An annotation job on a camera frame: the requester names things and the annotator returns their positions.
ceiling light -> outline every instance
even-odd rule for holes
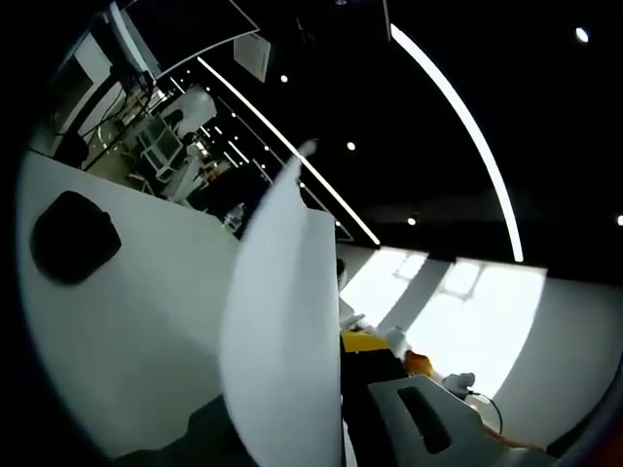
[[[233,142],[228,141],[229,145],[232,146],[232,148],[234,148],[234,151],[236,151],[238,153],[238,155],[246,162],[249,163],[249,159],[246,158],[246,156],[240,151],[240,149],[238,149]]]
[[[499,168],[495,163],[494,154],[491,152],[487,140],[482,131],[476,124],[471,113],[460,99],[455,89],[452,87],[448,79],[437,68],[437,66],[428,58],[428,56],[400,29],[394,24],[391,25],[391,37],[418,63],[418,65],[426,72],[433,83],[441,90],[450,102],[450,105],[457,112],[458,117],[465,126],[465,129],[471,136],[472,141],[476,145],[480,157],[489,172],[492,183],[494,184],[495,193],[499,200],[499,205],[506,221],[506,229],[510,237],[510,244],[513,249],[513,257],[515,261],[521,263],[524,261],[524,252],[522,250],[522,242],[519,238],[519,230],[517,229],[517,220],[513,212],[513,206],[510,203],[510,197],[506,191],[506,185],[499,173]]]
[[[588,42],[588,34],[581,27],[575,28],[575,37],[577,37],[578,41],[583,42],[584,44]]]
[[[225,155],[225,157],[226,157],[227,159],[229,159],[229,160],[230,160],[230,162],[234,165],[234,167],[235,167],[235,168],[238,168],[238,164],[236,163],[236,161],[234,161],[234,160],[230,157],[230,155],[229,155],[229,154],[227,154],[225,151],[223,151],[223,154]]]
[[[181,91],[182,91],[182,94],[185,94],[185,93],[186,93],[186,91],[184,91],[184,90],[182,89],[182,87],[181,87],[181,86],[179,86],[179,85],[177,84],[177,82],[176,82],[173,78],[171,78],[171,81],[175,84],[175,86],[176,86],[179,90],[181,90]]]
[[[365,223],[361,220],[361,218],[359,216],[357,216],[357,213],[354,212],[354,210],[347,204],[346,201],[344,201],[344,199],[338,194],[338,192],[336,192],[336,190],[329,184],[329,182],[326,181],[326,179],[320,175],[320,172],[318,172],[316,170],[316,168],[306,159],[304,158],[298,151],[297,149],[294,147],[294,145],[288,141],[285,136],[283,136],[283,134],[281,134],[281,132],[276,129],[276,127],[269,122],[269,120],[264,117],[264,115],[262,115],[262,113],[257,110],[255,108],[255,106],[253,104],[251,104],[251,102],[248,101],[248,99],[246,97],[244,97],[236,88],[234,88],[234,86],[232,86],[232,84],[227,81],[225,78],[223,78],[216,70],[214,70],[214,68],[212,68],[210,65],[207,64],[207,62],[201,58],[200,56],[197,57],[197,61],[203,65],[203,67],[209,71],[210,73],[212,73],[212,75],[214,75],[214,77],[219,80],[221,83],[223,83],[228,90],[230,90],[238,99],[240,99],[240,101],[246,105],[246,107],[255,114],[255,116],[260,119],[262,121],[262,123],[264,125],[266,125],[268,127],[268,129],[270,131],[273,132],[273,134],[279,138],[279,140],[283,143],[283,145],[295,156],[299,159],[299,161],[301,161],[301,164],[311,173],[312,176],[314,176],[316,178],[316,180],[331,194],[331,196],[338,202],[338,204],[340,204],[342,206],[342,208],[348,213],[348,215],[350,217],[352,217],[352,219],[357,223],[357,225],[363,230],[363,232],[365,232],[370,239],[373,241],[374,244],[376,245],[380,245],[381,242],[379,241],[379,239],[377,238],[376,235],[373,234],[373,232],[370,230],[370,228],[368,226],[365,225]],[[269,148],[268,146],[264,147],[265,151],[268,151]]]

white table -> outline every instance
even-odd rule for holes
[[[37,217],[72,190],[110,213],[123,246],[82,284],[33,264]],[[206,214],[37,155],[18,187],[26,320],[67,408],[109,455],[159,448],[221,392],[216,352],[238,241]]]

white wall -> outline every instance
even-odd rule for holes
[[[371,257],[373,250],[364,250],[339,247],[355,268]],[[478,278],[475,266],[483,263],[469,260],[462,260],[463,269],[448,268],[442,277],[439,263],[426,260],[401,297],[392,299],[395,306],[384,311],[385,319],[378,319],[381,327],[408,326],[411,313],[415,324],[407,332],[410,344],[423,349],[433,366],[452,373],[473,371],[477,384],[495,394],[505,435],[544,446],[552,443],[595,406],[614,376],[623,351],[623,289],[491,263],[484,264]],[[383,286],[386,279],[374,278],[365,266],[359,271],[370,276],[357,292],[360,303],[372,300],[365,294],[392,292]],[[396,271],[400,268],[383,273],[395,280]],[[438,282],[432,296],[431,281]],[[460,290],[472,281],[474,290]],[[456,296],[448,293],[453,289]],[[342,298],[348,301],[349,295],[353,291],[347,287]],[[424,295],[431,297],[426,303]],[[495,425],[495,413],[488,416]]]
[[[623,290],[547,279],[531,332],[495,400],[504,433],[549,444],[604,395],[623,351]]]

ceiling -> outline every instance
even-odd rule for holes
[[[384,40],[379,2],[351,2],[354,13],[346,19],[328,17],[339,7],[320,0],[300,7],[277,0],[237,3],[272,43],[266,83],[234,61],[231,44],[202,58],[295,146],[318,140],[310,162],[382,245],[514,261],[478,149],[422,68]],[[547,267],[551,275],[620,283],[623,189],[614,91],[620,80],[611,63],[613,30],[601,23],[606,13],[590,2],[532,1],[492,10],[473,2],[390,0],[387,10],[389,21],[451,82],[489,143],[513,204],[525,264]],[[588,43],[576,38],[578,26],[588,31]],[[196,60],[170,76],[212,89],[217,104],[227,105],[215,123],[240,134],[246,154],[275,164],[263,152],[266,143],[281,159],[290,157]],[[239,118],[229,118],[229,109],[260,140]],[[355,243],[374,246],[314,177],[303,173],[302,179]]]

